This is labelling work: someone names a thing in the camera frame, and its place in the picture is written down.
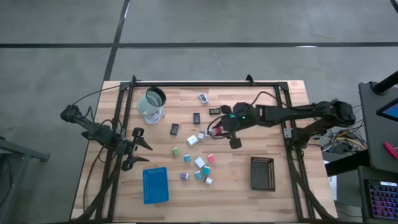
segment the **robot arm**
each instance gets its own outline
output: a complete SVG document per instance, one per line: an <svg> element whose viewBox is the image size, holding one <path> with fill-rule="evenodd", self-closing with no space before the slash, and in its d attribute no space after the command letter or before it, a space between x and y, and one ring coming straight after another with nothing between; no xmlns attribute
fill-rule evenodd
<svg viewBox="0 0 398 224"><path fill-rule="evenodd" d="M233 149L241 147L239 138L235 136L236 132L255 125L272 127L289 120L320 118L305 128L291 130L292 145L305 148L311 136L324 134L327 129L335 126L348 127L355 123L351 105L337 100L288 108L267 105L256 105L254 108L248 103L236 103L232 110L229 106L221 108L225 114L210 133L215 137L230 138Z"/></svg>
<svg viewBox="0 0 398 224"><path fill-rule="evenodd" d="M87 140L94 140L100 143L105 149L114 151L118 155L127 155L127 159L122 164L123 171L132 169L132 165L135 162L149 161L145 158L133 156L134 151L137 150L137 146L152 150L142 137L144 129L134 128L132 132L134 139L130 141L113 131L110 126L89 121L82 115L79 107L76 105L68 105L60 116L66 122L79 124L85 128L86 131L82 132L81 135Z"/></svg>

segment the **pink cube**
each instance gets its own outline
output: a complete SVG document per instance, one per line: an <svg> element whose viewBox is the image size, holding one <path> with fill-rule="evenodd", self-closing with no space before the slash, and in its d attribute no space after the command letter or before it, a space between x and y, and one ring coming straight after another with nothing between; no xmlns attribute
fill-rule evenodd
<svg viewBox="0 0 398 224"><path fill-rule="evenodd" d="M208 155L207 159L209 160L209 162L214 162L214 156L212 154Z"/></svg>

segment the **white cube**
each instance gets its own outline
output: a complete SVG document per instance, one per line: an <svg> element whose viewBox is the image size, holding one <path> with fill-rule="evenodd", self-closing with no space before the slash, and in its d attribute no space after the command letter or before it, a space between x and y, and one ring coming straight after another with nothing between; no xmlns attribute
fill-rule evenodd
<svg viewBox="0 0 398 224"><path fill-rule="evenodd" d="M205 164L205 161L203 161L203 159L201 159L201 157L198 157L198 159L195 159L195 164L199 167L202 168Z"/></svg>
<svg viewBox="0 0 398 224"><path fill-rule="evenodd" d="M206 183L206 184L210 185L212 182L213 182L213 179L212 179L212 178L206 177L206 179L205 179L205 183Z"/></svg>
<svg viewBox="0 0 398 224"><path fill-rule="evenodd" d="M205 133L200 132L198 134L198 139L203 139L205 137Z"/></svg>
<svg viewBox="0 0 398 224"><path fill-rule="evenodd" d="M189 145L192 146L198 142L198 139L196 136L193 135L193 136L189 137L187 139L187 141L188 141Z"/></svg>

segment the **keyboard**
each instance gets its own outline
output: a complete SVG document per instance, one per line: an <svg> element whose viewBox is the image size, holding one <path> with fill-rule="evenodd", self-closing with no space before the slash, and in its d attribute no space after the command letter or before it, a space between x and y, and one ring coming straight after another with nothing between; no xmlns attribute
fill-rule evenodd
<svg viewBox="0 0 398 224"><path fill-rule="evenodd" d="M374 218L398 220L398 184L368 180L368 202Z"/></svg>

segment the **blue box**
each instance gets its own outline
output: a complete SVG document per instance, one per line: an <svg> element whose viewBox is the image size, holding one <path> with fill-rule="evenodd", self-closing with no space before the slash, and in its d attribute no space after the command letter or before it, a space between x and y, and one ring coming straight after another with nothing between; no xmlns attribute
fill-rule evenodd
<svg viewBox="0 0 398 224"><path fill-rule="evenodd" d="M185 156L184 156L184 161L185 161L186 163L191 162L191 156L190 156L189 154L185 155Z"/></svg>
<svg viewBox="0 0 398 224"><path fill-rule="evenodd" d="M142 184L144 186L144 204L169 201L166 167L143 170Z"/></svg>
<svg viewBox="0 0 398 224"><path fill-rule="evenodd" d="M200 179L201 179L201 173L200 173L200 171L196 171L196 172L195 172L195 177L197 178L197 180L200 180Z"/></svg>

